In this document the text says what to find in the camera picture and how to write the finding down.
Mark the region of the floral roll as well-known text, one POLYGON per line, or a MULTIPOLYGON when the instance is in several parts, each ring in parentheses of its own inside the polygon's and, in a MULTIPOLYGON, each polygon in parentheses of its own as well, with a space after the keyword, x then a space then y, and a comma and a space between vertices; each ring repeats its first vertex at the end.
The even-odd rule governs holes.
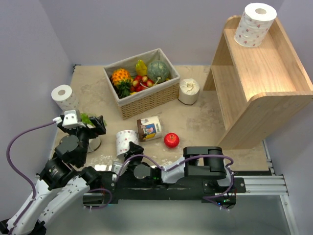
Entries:
POLYGON ((268 4, 248 4, 236 29, 234 40, 244 47, 258 47, 276 17, 275 8, 268 4))
POLYGON ((134 130, 122 130, 116 134, 117 158, 122 158, 130 149, 130 142, 139 144, 138 132, 134 130))
POLYGON ((51 97, 64 112, 79 108, 79 99, 69 85, 63 84, 54 88, 51 97))

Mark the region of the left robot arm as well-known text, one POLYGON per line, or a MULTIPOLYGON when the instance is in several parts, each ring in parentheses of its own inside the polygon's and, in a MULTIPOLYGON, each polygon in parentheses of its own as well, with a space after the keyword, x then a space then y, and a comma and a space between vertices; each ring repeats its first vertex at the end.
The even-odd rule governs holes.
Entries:
POLYGON ((12 169, 22 176, 32 188, 32 194, 10 219, 0 223, 2 234, 8 235, 43 235, 47 218, 54 216, 64 204, 84 193, 96 192, 101 188, 101 174, 93 167, 85 167, 89 141, 106 133, 103 116, 90 117, 93 128, 86 126, 79 114, 68 112, 53 119, 67 134, 55 148, 54 154, 38 174, 36 183, 20 172, 12 163, 10 150, 17 139, 14 137, 6 150, 6 157, 12 169))

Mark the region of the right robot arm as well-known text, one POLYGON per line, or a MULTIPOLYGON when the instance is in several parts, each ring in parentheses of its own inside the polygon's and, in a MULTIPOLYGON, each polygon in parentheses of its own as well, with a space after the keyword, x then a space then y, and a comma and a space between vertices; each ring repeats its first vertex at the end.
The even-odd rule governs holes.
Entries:
POLYGON ((132 179, 142 180, 150 184, 175 184, 182 178, 205 179, 217 181, 223 192, 230 192, 235 187, 233 171, 230 166, 234 163, 231 157, 225 156, 218 146, 189 146, 183 149, 183 156, 172 164, 151 167, 144 163, 146 158, 143 147, 130 143, 130 149, 124 154, 124 163, 118 172, 120 178, 129 172, 132 179))

